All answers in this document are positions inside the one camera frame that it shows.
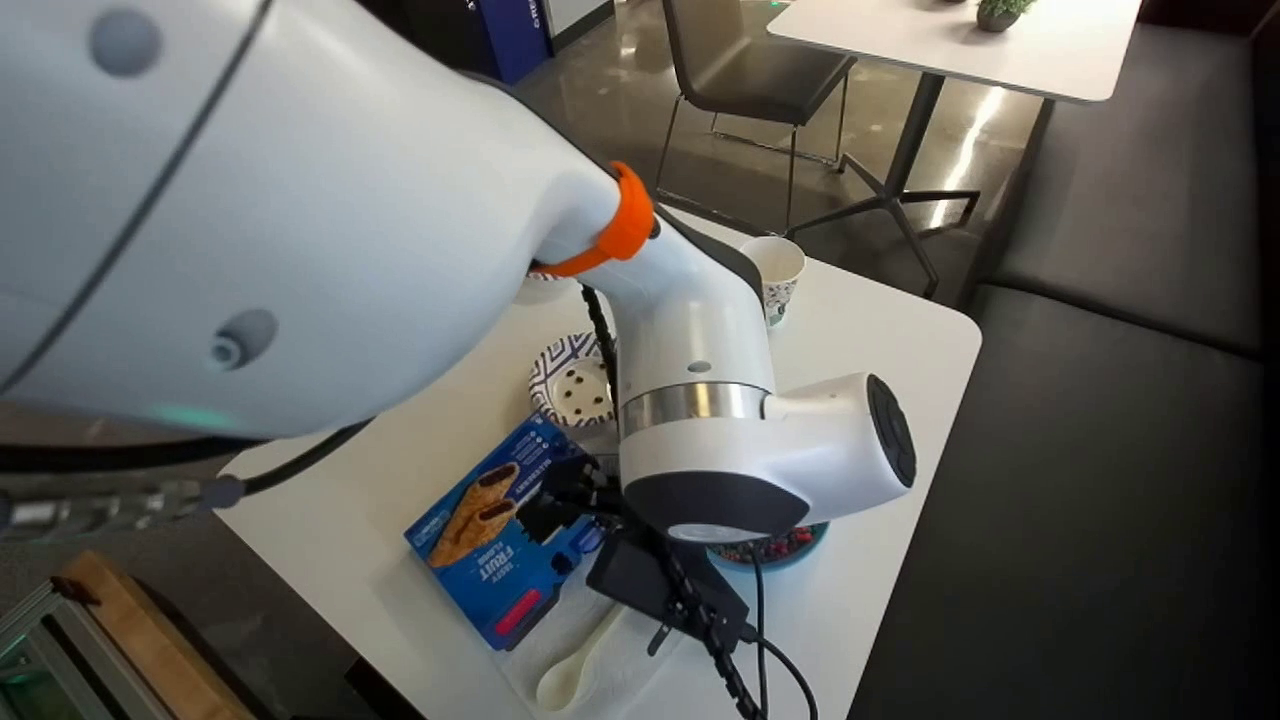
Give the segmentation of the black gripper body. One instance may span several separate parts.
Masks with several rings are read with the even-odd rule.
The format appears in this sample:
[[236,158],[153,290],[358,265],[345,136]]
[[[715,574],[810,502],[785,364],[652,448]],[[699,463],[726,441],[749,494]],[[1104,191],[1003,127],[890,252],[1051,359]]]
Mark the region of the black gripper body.
[[589,574],[589,584],[685,637],[749,639],[749,605],[699,548],[652,548],[611,533]]

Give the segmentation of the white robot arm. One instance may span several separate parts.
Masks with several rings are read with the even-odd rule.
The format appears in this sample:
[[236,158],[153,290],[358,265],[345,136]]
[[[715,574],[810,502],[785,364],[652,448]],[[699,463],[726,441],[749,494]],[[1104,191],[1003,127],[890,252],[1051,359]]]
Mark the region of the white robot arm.
[[165,438],[123,463],[11,454],[9,536],[176,518],[210,496],[196,457],[330,444],[534,273],[616,321],[624,533],[601,592],[726,639],[709,548],[913,488],[882,381],[780,389],[757,280],[358,0],[0,0],[0,389]]

